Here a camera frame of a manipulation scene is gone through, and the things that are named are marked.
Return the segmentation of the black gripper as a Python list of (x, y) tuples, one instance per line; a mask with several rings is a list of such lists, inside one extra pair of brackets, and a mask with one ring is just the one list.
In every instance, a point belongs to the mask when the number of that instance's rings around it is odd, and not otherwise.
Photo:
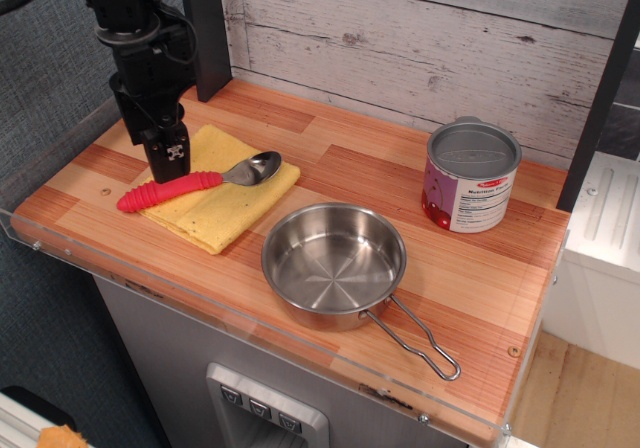
[(196, 38), (182, 17), (153, 17), (133, 33), (98, 28), (112, 49), (117, 73), (110, 81), (133, 145), (144, 145), (153, 179), (167, 183), (190, 173), (190, 140), (181, 122), (182, 94), (195, 84)]

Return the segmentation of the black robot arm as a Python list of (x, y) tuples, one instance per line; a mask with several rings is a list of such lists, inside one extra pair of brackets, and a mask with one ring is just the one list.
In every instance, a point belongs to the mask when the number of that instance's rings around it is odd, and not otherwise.
[(190, 172), (190, 141), (180, 99), (196, 82), (192, 23), (163, 0), (86, 0), (98, 40), (112, 50), (109, 86), (131, 142), (144, 147), (154, 180)]

